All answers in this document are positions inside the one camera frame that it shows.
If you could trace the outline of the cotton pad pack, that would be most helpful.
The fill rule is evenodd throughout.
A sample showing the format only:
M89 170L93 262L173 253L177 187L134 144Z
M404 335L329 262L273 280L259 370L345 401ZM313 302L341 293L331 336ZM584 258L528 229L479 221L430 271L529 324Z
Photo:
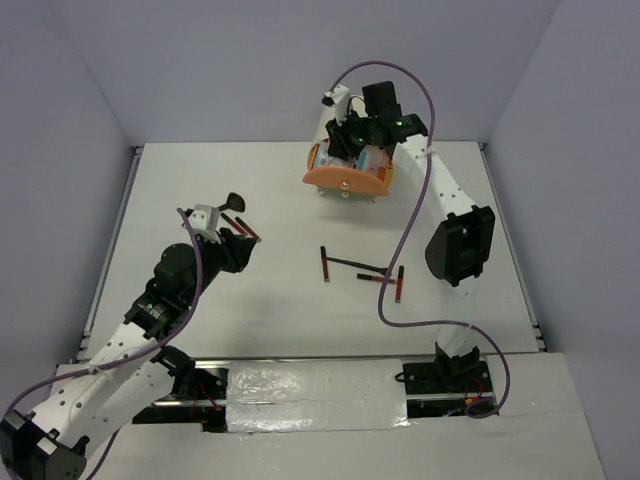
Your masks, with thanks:
M375 146L365 147L357 159L353 168L374 176L384 175L390 157L384 149Z
M334 157L329 154L329 143L326 141L319 142L317 145L317 151L313 160L314 168L321 167L345 167L346 162L338 157Z

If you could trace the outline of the orange top drawer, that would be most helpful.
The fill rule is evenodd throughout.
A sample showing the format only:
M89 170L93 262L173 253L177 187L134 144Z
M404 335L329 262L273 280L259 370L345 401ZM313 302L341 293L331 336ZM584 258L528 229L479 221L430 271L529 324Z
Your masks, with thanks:
M386 197L390 195L390 185L394 176L394 166L390 156L385 174L380 176L354 169L354 161L358 155L355 159L345 161L345 167L327 166L314 168L313 160L318 143L316 142L311 147L308 154L307 172L302 179L305 184L313 185L323 190L348 191L371 197Z

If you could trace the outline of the thin black makeup brush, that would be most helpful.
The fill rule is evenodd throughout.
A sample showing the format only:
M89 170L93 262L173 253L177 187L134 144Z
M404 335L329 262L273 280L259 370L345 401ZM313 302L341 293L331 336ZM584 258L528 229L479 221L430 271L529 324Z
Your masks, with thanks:
M385 276L387 269L383 268L383 267L376 267L376 266L372 266L372 265L368 265L368 264L364 264L364 263L360 263L360 262L355 262L355 261L351 261L351 260L346 260L346 259L340 259L340 258L335 258L335 257L327 257L326 260L328 262L333 262L336 264L341 264L341 265L345 265L345 266L349 266L349 267L353 267L353 268L357 268L357 269L361 269L361 270L366 270L368 272L374 272L376 274L379 274L381 276Z

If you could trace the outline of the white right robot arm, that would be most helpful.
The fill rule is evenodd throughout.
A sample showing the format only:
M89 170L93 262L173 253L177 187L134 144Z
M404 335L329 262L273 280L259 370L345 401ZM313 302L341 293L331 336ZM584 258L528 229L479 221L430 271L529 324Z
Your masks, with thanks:
M491 207L478 206L459 186L432 148L433 125L403 113L392 82L367 85L362 93L362 112L353 108L347 87L334 83L324 93L322 102L333 116L315 135L303 180L320 191L369 199L389 195L396 167L413 181L418 199L383 280L400 277L395 264L421 208L428 207L436 229L425 248L425 261L445 288L448 302L445 319L432 323L438 329L435 354L440 361L435 379L442 389L456 391L468 381L468 365L480 355L483 333L470 321L496 217Z

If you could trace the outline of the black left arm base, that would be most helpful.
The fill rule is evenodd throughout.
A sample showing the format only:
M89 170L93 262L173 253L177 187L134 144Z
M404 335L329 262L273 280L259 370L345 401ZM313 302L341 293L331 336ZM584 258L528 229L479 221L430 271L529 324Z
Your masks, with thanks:
M143 367L152 368L148 379L158 373L167 381L168 391L134 416L134 425L194 424L208 433L227 431L228 368L200 368L173 346L163 347Z

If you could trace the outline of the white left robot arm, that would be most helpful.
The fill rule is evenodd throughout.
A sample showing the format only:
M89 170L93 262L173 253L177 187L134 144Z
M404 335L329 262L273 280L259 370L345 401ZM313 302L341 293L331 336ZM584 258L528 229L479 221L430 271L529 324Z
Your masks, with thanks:
M96 451L109 454L120 429L149 404L184 398L196 385L194 360L166 339L181 330L221 272L239 273L257 241L223 228L213 242L167 247L111 339L82 369L54 378L58 390L26 414L1 422L1 459L14 479L80 479Z

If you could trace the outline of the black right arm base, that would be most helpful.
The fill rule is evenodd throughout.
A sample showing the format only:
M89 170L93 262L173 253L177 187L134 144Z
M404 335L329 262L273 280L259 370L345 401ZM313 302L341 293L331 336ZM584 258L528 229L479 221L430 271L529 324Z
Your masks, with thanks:
M488 366L478 347L450 356L436 346L433 359L403 363L394 380L404 387L410 417L462 416L467 407L485 413L495 405Z

